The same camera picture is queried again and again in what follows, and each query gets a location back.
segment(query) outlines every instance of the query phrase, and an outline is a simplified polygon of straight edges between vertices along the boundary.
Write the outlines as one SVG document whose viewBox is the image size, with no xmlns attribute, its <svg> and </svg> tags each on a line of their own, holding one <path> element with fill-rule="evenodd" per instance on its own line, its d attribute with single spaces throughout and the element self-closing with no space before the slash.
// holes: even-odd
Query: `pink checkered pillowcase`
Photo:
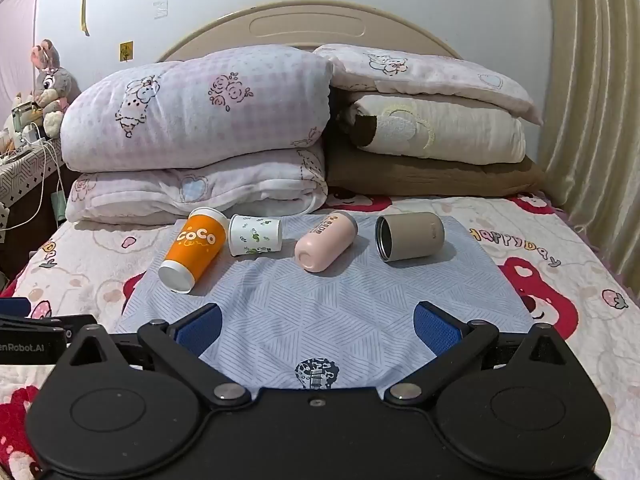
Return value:
<svg viewBox="0 0 640 480">
<path fill-rule="evenodd" d="M 281 148 L 305 148 L 329 119 L 331 63 L 257 45 L 116 72 L 66 111 L 66 164 L 76 171 L 200 168 Z"/>
<path fill-rule="evenodd" d="M 484 66 L 446 56 L 422 56 L 347 44 L 325 44 L 314 54 L 334 65 L 332 86 L 385 94 L 443 94 L 484 101 L 514 117 L 542 124 L 540 112 L 513 79 Z"/>
</svg>

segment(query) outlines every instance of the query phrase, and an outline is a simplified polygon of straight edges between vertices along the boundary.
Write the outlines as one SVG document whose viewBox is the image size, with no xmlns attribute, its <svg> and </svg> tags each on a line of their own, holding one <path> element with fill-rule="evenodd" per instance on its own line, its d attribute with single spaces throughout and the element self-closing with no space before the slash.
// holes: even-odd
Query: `white cable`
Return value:
<svg viewBox="0 0 640 480">
<path fill-rule="evenodd" d="M 47 151 L 46 150 L 42 150 L 42 154 L 44 155 L 44 163 L 42 164 L 42 187 L 40 188 L 40 203 L 38 204 L 38 208 L 36 209 L 36 212 L 26 222 L 22 222 L 21 224 L 14 225 L 14 226 L 11 226 L 11 227 L 7 227 L 5 229 L 0 229 L 0 231 L 10 231 L 11 229 L 22 227 L 23 225 L 28 224 L 29 222 L 31 222 L 31 220 L 36 218 L 36 216 L 40 212 L 40 208 L 42 207 L 42 197 L 44 196 L 44 174 L 47 171 Z"/>
<path fill-rule="evenodd" d="M 29 124 L 33 124 L 33 126 L 36 129 L 38 128 L 38 125 L 36 123 L 31 122 Z M 47 150 L 49 152 L 49 155 L 51 156 L 51 159 L 53 160 L 53 163 L 56 165 L 56 171 L 58 172 L 58 183 L 56 184 L 56 194 L 61 189 L 64 190 L 64 185 L 62 184 L 62 174 L 60 173 L 60 165 L 58 164 L 58 157 L 56 155 L 56 150 L 53 148 L 53 146 L 51 146 L 44 139 L 42 139 L 43 142 L 41 144 L 36 144 L 35 142 L 29 142 L 25 138 L 23 138 L 23 140 L 24 140 L 24 142 L 26 142 L 30 146 L 41 146 L 44 150 Z M 58 227 L 60 227 L 60 223 L 58 222 L 58 218 L 56 218 L 56 225 Z"/>
</svg>

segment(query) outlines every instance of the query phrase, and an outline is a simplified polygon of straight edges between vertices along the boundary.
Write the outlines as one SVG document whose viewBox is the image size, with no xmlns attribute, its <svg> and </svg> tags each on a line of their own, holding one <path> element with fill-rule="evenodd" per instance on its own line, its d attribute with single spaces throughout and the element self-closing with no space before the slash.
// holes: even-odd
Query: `pink thermos cup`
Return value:
<svg viewBox="0 0 640 480">
<path fill-rule="evenodd" d="M 294 257 L 308 272 L 321 272 L 351 245 L 357 234 L 358 224 L 353 216 L 344 211 L 331 211 L 298 240 Z"/>
</svg>

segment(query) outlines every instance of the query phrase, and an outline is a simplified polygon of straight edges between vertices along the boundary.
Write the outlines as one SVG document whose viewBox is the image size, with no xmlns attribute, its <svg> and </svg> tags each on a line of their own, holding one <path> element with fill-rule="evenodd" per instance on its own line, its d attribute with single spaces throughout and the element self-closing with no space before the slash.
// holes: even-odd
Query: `folded blanket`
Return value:
<svg viewBox="0 0 640 480">
<path fill-rule="evenodd" d="M 366 132 L 353 127 L 352 137 Z M 464 162 L 380 155 L 357 149 L 334 121 L 322 134 L 326 181 L 355 193 L 387 196 L 507 196 L 536 191 L 544 173 L 529 158 L 516 164 Z"/>
<path fill-rule="evenodd" d="M 327 196 L 320 143 L 240 155 L 197 170 L 83 174 L 66 218 L 110 224 L 172 224 L 200 206 L 283 216 L 318 209 Z"/>
<path fill-rule="evenodd" d="M 326 59 L 284 45 L 122 70 L 68 108 L 63 158 L 84 172 L 163 170 L 305 148 L 329 118 L 331 70 Z"/>
<path fill-rule="evenodd" d="M 344 90 L 457 95 L 497 105 L 516 117 L 542 124 L 522 86 L 476 63 L 338 43 L 319 46 L 314 53 L 334 64 L 331 84 Z"/>
<path fill-rule="evenodd" d="M 352 97 L 340 117 L 351 141 L 366 152 L 479 165 L 524 158 L 522 123 L 496 105 L 444 95 Z"/>
</svg>

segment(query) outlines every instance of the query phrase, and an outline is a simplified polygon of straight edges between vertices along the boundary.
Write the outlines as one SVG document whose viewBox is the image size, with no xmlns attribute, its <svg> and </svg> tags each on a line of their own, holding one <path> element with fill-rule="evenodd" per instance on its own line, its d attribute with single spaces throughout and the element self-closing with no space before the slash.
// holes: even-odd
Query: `bed headboard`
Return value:
<svg viewBox="0 0 640 480">
<path fill-rule="evenodd" d="M 193 59 L 265 43 L 305 50 L 325 43 L 348 43 L 460 58 L 433 34 L 388 12 L 331 0 L 295 0 L 228 14 L 188 35 L 158 61 Z"/>
</svg>

